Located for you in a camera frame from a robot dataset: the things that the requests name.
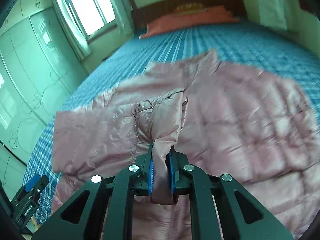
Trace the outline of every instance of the silver bolt head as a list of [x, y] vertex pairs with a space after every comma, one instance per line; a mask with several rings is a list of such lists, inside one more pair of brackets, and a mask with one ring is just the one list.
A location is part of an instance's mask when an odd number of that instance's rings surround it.
[[230, 174], [223, 174], [223, 175], [222, 175], [222, 179], [223, 179], [224, 181], [231, 181], [231, 180], [232, 180], [232, 177], [231, 177]]
[[191, 164], [186, 164], [186, 165], [184, 166], [184, 169], [185, 169], [186, 171], [193, 171], [195, 168], [194, 168], [194, 166], [191, 165]]
[[91, 178], [91, 181], [92, 181], [93, 183], [98, 183], [98, 182], [100, 182], [101, 180], [102, 180], [102, 177], [99, 176], [99, 175], [94, 175], [94, 176]]
[[131, 165], [129, 167], [129, 171], [136, 172], [138, 170], [139, 170], [139, 166], [137, 166], [137, 165]]

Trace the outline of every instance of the pink puffer jacket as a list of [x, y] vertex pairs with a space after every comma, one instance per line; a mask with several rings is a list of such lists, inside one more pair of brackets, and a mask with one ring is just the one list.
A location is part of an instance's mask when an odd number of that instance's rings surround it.
[[[207, 174], [230, 173], [297, 238], [320, 207], [317, 132], [292, 80], [219, 62], [213, 50], [150, 64], [88, 106], [57, 113], [52, 167], [64, 175], [52, 212], [93, 175], [114, 176], [134, 163], [153, 140], [154, 201], [172, 203], [164, 161], [175, 145]], [[191, 239], [188, 198], [159, 205], [136, 197], [132, 239]]]

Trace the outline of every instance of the wooden headboard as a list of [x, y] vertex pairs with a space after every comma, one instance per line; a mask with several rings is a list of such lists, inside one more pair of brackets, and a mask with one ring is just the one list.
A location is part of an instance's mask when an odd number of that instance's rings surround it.
[[163, 0], [134, 9], [131, 12], [133, 23], [137, 28], [144, 28], [153, 20], [172, 13], [178, 6], [186, 3], [202, 3], [205, 7], [224, 5], [234, 16], [247, 17], [243, 0]]

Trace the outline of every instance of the wardrobe door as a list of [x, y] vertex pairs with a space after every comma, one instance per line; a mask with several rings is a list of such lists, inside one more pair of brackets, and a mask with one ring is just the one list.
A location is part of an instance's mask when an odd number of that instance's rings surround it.
[[88, 76], [65, 37], [52, 8], [30, 17], [38, 42], [61, 82], [73, 93]]
[[0, 139], [27, 164], [45, 126], [18, 93], [0, 58]]
[[13, 51], [4, 62], [9, 73], [32, 109], [48, 123], [70, 91], [48, 62], [29, 18], [12, 27], [8, 35], [6, 41], [11, 42]]

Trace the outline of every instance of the white curtain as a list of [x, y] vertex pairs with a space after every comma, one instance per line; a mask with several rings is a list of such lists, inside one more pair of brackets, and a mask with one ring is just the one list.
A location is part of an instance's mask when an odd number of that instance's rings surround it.
[[65, 0], [52, 0], [53, 7], [57, 14], [58, 20], [66, 34], [68, 41], [76, 54], [79, 61], [84, 60], [91, 54], [88, 42], [82, 32], [79, 30], [69, 11]]
[[110, 0], [115, 12], [118, 29], [124, 35], [132, 34], [133, 21], [131, 18], [131, 6], [128, 0]]
[[258, 0], [260, 23], [277, 30], [287, 30], [284, 0]]

